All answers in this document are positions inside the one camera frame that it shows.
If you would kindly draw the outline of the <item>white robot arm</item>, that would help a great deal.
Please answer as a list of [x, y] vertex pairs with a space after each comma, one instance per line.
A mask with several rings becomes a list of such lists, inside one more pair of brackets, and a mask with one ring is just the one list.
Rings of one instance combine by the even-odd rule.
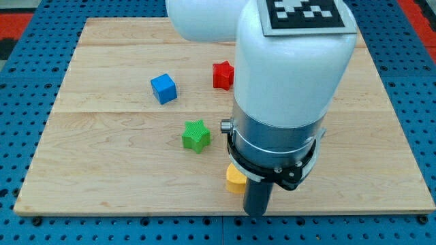
[[349, 63], [357, 26], [343, 1], [166, 2], [194, 42], [234, 42], [234, 108], [223, 126], [249, 179], [295, 189], [313, 168], [320, 125]]

